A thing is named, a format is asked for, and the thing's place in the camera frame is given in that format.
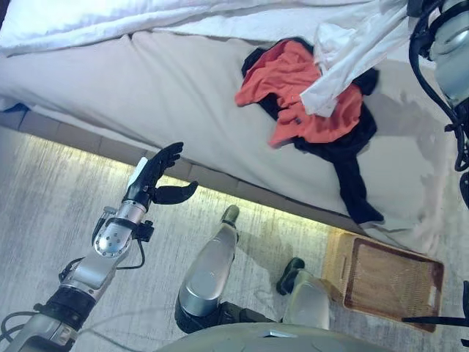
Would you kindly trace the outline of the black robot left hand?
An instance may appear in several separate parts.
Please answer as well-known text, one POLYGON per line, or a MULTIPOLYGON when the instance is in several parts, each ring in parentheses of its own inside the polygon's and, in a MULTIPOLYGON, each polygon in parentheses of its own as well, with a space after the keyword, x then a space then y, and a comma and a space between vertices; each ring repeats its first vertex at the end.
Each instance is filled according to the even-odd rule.
POLYGON ((180 159, 183 145, 182 142, 173 143, 149 159, 134 182, 129 185, 122 201, 136 202, 149 210, 151 203, 176 205, 190 199, 199 185, 196 181, 187 186, 157 187, 157 182, 164 172, 180 159))

